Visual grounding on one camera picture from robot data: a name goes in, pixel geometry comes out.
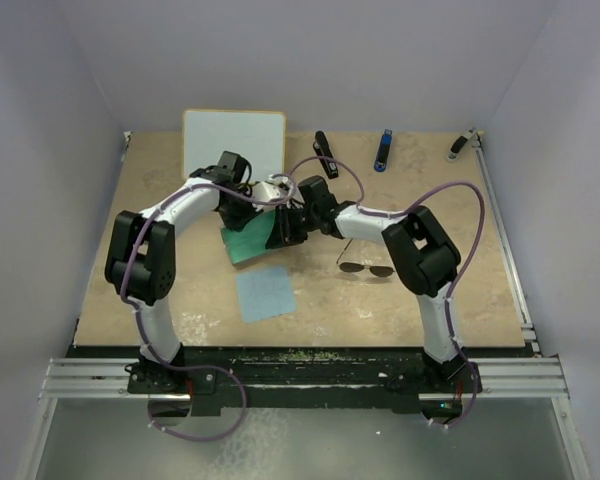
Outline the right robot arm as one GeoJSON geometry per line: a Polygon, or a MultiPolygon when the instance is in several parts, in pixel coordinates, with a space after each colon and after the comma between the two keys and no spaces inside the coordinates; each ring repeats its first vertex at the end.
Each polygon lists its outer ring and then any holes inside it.
{"type": "Polygon", "coordinates": [[[299,193],[300,202],[275,208],[274,226],[266,237],[265,248],[299,245],[313,231],[384,246],[393,263],[389,270],[418,302],[424,331],[426,383],[436,391],[447,391],[465,370],[477,391],[477,367],[468,359],[455,326],[454,290],[482,235],[484,199],[478,199],[478,230],[467,260],[462,261],[450,236],[420,200],[403,212],[369,210],[352,201],[337,201],[321,176],[300,182],[299,193]]]}

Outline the light blue cleaning cloth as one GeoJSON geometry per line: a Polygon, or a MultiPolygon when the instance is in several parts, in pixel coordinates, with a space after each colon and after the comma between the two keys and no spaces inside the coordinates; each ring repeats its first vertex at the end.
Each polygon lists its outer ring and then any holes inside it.
{"type": "Polygon", "coordinates": [[[240,273],[236,288],[241,317],[247,324],[296,311],[287,267],[270,266],[240,273]]]}

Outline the green lined glasses case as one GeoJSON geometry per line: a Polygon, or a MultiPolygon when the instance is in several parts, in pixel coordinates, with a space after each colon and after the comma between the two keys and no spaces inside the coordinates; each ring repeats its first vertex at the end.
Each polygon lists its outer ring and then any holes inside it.
{"type": "Polygon", "coordinates": [[[266,253],[266,243],[274,229],[274,210],[261,213],[250,220],[241,231],[223,227],[221,238],[229,261],[238,265],[266,253]]]}

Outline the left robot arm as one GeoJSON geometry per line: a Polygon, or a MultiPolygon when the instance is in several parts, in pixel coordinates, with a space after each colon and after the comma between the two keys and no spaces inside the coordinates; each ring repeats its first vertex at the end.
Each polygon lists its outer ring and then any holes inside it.
{"type": "Polygon", "coordinates": [[[253,197],[251,174],[247,159],[225,151],[217,164],[194,170],[155,205],[115,217],[104,274],[131,308],[141,340],[139,360],[126,367],[131,391],[177,392],[192,371],[219,371],[185,364],[168,300],[176,279],[176,240],[211,212],[219,213],[231,232],[243,230],[261,205],[253,197]]]}

